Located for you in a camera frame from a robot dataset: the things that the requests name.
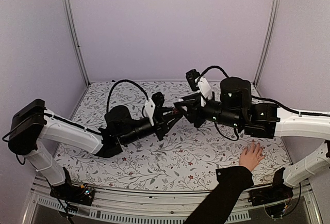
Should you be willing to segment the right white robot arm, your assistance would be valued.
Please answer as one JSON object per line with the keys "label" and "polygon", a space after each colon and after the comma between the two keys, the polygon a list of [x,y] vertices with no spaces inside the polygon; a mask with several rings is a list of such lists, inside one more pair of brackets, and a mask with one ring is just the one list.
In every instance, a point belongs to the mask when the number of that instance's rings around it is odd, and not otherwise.
{"label": "right white robot arm", "polygon": [[277,171],[273,185],[267,189],[270,201],[278,201],[301,181],[329,167],[329,115],[290,110],[277,102],[265,100],[254,104],[251,84],[238,77],[220,82],[220,100],[205,77],[188,77],[195,92],[174,105],[195,127],[205,121],[232,127],[254,138],[307,137],[323,139],[323,143],[299,162]]}

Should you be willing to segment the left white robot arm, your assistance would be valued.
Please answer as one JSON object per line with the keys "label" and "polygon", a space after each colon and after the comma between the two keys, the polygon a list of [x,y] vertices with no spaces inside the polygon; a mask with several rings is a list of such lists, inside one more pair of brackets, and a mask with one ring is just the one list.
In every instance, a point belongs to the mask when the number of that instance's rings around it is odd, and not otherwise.
{"label": "left white robot arm", "polygon": [[77,195],[69,183],[70,175],[52,158],[41,140],[53,140],[85,150],[101,158],[111,158],[123,147],[149,135],[163,140],[182,115],[173,107],[148,100],[144,105],[145,117],[133,119],[129,109],[118,105],[105,114],[107,126],[90,129],[77,122],[56,115],[45,107],[42,99],[35,99],[17,112],[10,131],[2,137],[9,150],[27,159],[65,200]]}

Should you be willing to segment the black sleeved forearm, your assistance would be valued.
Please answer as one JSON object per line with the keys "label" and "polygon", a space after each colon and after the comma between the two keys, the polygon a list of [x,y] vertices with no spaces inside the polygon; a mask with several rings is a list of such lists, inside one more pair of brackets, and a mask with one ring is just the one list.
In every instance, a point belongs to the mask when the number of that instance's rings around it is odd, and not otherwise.
{"label": "black sleeved forearm", "polygon": [[252,173],[243,166],[217,169],[218,185],[184,223],[225,223],[241,193],[254,185]]}

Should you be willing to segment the person's bare hand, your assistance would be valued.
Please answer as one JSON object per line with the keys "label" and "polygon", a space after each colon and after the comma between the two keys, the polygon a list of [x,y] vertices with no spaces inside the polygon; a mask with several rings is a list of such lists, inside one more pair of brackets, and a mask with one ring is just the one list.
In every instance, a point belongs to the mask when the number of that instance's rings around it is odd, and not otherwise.
{"label": "person's bare hand", "polygon": [[252,172],[264,159],[262,152],[263,147],[260,143],[255,143],[255,141],[252,140],[250,146],[242,151],[239,158],[239,165]]}

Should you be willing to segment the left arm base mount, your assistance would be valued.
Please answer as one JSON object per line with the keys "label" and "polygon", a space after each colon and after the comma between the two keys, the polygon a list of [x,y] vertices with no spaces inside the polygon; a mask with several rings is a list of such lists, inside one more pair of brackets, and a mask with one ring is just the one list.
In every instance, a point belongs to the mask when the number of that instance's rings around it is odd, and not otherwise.
{"label": "left arm base mount", "polygon": [[68,170],[65,167],[63,170],[64,183],[58,186],[52,185],[50,195],[66,202],[91,206],[95,196],[95,188],[87,183],[79,186],[73,185]]}

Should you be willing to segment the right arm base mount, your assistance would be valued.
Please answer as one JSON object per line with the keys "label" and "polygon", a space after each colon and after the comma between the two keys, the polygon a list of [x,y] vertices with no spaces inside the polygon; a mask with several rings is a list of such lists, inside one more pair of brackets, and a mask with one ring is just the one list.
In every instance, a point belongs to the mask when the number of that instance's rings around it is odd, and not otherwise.
{"label": "right arm base mount", "polygon": [[284,184],[284,170],[281,168],[275,172],[271,186],[250,190],[248,202],[252,206],[259,206],[293,197],[292,187]]}

